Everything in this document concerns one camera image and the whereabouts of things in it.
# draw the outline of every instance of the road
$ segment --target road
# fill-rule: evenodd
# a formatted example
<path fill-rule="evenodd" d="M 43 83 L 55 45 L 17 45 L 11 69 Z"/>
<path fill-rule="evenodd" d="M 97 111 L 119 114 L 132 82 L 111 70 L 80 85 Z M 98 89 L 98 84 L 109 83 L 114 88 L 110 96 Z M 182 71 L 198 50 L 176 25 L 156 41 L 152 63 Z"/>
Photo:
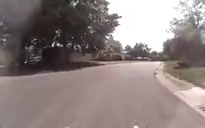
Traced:
<path fill-rule="evenodd" d="M 0 77 L 1 128 L 205 128 L 154 77 L 159 63 Z"/>

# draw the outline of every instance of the tree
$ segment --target tree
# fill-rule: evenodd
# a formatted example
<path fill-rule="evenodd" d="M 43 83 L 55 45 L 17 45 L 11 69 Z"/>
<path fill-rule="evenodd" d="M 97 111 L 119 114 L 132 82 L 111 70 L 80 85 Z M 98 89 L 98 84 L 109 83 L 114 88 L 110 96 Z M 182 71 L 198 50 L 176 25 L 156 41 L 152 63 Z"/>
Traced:
<path fill-rule="evenodd" d="M 0 15 L 5 16 L 7 30 L 12 35 L 6 41 L 9 44 L 7 49 L 11 53 L 18 50 L 12 56 L 16 56 L 14 61 L 19 61 L 20 64 L 25 62 L 30 48 L 45 53 L 52 51 L 47 49 L 59 46 L 65 55 L 61 58 L 66 58 L 66 62 L 73 51 L 96 52 L 105 47 L 107 37 L 119 25 L 120 16 L 108 13 L 109 3 L 106 0 L 32 1 L 33 5 L 30 7 L 30 1 L 15 2 L 15 7 L 14 0 L 0 0 Z M 19 4 L 24 3 L 27 8 L 20 8 Z"/>
<path fill-rule="evenodd" d="M 110 47 L 114 53 L 121 53 L 123 47 L 121 43 L 117 40 L 114 40 L 113 37 L 110 37 L 106 42 L 107 47 Z"/>
<path fill-rule="evenodd" d="M 61 44 L 68 59 L 73 50 L 103 49 L 106 37 L 118 26 L 118 18 L 108 13 L 106 0 L 44 0 L 42 12 L 23 42 L 36 38 L 40 47 Z"/>
<path fill-rule="evenodd" d="M 131 49 L 132 49 L 132 47 L 130 45 L 125 46 L 125 51 L 130 51 Z"/>
<path fill-rule="evenodd" d="M 202 60 L 205 58 L 205 0 L 181 1 L 177 9 L 182 17 L 171 21 L 174 38 L 164 44 L 164 52 L 171 45 L 175 58 L 191 63 Z"/>
<path fill-rule="evenodd" d="M 150 48 L 147 44 L 136 43 L 134 48 L 128 52 L 129 55 L 133 56 L 135 59 L 137 57 L 148 57 L 150 53 Z"/>

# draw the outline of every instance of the overcast sky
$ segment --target overcast sky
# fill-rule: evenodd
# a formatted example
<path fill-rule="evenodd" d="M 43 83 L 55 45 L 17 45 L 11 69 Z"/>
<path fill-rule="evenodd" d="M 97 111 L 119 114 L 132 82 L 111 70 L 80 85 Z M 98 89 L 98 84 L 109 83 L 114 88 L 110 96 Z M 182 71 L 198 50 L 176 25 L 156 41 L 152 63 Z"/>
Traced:
<path fill-rule="evenodd" d="M 177 13 L 174 7 L 179 0 L 109 0 L 110 12 L 118 13 L 120 26 L 114 38 L 123 47 L 136 42 L 147 43 L 153 50 L 161 51 L 162 43 L 172 37 L 166 30 Z"/>

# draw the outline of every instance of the green lawn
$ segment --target green lawn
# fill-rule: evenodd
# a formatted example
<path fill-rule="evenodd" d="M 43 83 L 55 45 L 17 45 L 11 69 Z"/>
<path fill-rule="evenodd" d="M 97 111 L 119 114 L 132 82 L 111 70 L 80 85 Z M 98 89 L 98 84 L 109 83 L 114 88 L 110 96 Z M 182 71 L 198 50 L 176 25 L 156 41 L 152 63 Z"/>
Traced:
<path fill-rule="evenodd" d="M 175 67 L 177 67 L 177 62 L 168 61 L 165 62 L 164 70 L 175 77 L 205 88 L 205 67 L 187 69 L 175 69 Z"/>

